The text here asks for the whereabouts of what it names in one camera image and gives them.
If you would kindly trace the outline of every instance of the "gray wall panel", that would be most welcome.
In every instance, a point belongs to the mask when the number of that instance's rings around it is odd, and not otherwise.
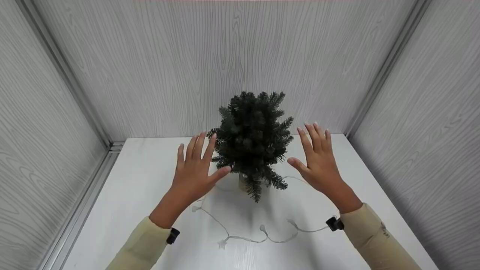
[[[0,269],[37,268],[105,151],[15,1],[0,1]]]
[[[286,115],[343,132],[412,0],[38,0],[114,140],[219,124],[242,90],[284,91]]]
[[[432,1],[352,142],[441,269],[480,266],[480,5]]]

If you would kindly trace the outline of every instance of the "black wristband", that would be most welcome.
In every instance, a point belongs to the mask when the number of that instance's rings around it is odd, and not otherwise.
[[[170,235],[167,238],[167,244],[171,245],[175,242],[175,239],[177,239],[177,236],[179,236],[180,231],[173,228],[170,230]]]

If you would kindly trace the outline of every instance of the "table surface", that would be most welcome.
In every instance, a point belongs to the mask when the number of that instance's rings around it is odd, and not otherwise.
[[[189,140],[138,138],[125,142],[64,270],[105,269],[170,187],[177,147]],[[345,182],[370,204],[422,269],[437,269],[345,136],[333,134],[332,145]],[[289,156],[305,161],[297,135],[288,146]],[[288,189],[264,187],[258,204],[238,189],[238,175],[220,180],[203,201],[182,213],[174,225],[181,232],[179,237],[153,269],[369,269],[342,231],[303,232],[323,228],[328,218],[339,215],[338,210],[301,181],[286,161],[275,170],[288,176]],[[264,231],[269,239],[254,243],[265,239]]]

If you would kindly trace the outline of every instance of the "hand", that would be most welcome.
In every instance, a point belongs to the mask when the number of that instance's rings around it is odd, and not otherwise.
[[[305,127],[312,138],[313,146],[305,132],[301,128],[297,129],[307,158],[307,166],[296,158],[289,158],[287,161],[314,189],[325,194],[332,186],[342,181],[333,156],[332,137],[329,131],[325,131],[324,134],[317,123],[313,126],[305,124]]]
[[[314,189],[329,197],[340,213],[359,209],[362,206],[361,201],[342,180],[336,166],[330,132],[327,130],[323,133],[317,123],[305,124],[305,127],[310,134],[312,143],[301,128],[298,128],[298,132],[307,158],[307,166],[297,158],[289,158],[287,162],[297,169]]]
[[[215,148],[216,134],[212,136],[202,158],[205,132],[194,136],[187,146],[183,158],[183,144],[177,153],[177,167],[172,186],[150,214],[150,220],[161,228],[170,228],[177,217],[194,201],[207,194],[218,180],[227,175],[231,168],[223,167],[208,176],[208,169]]]

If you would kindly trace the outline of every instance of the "left hand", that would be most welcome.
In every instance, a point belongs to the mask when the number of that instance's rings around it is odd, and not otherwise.
[[[205,132],[192,137],[183,158],[183,144],[177,152],[177,167],[173,183],[149,218],[160,228],[170,228],[177,217],[194,201],[207,194],[231,168],[223,167],[208,176],[215,148],[216,134],[212,136],[202,158]]]

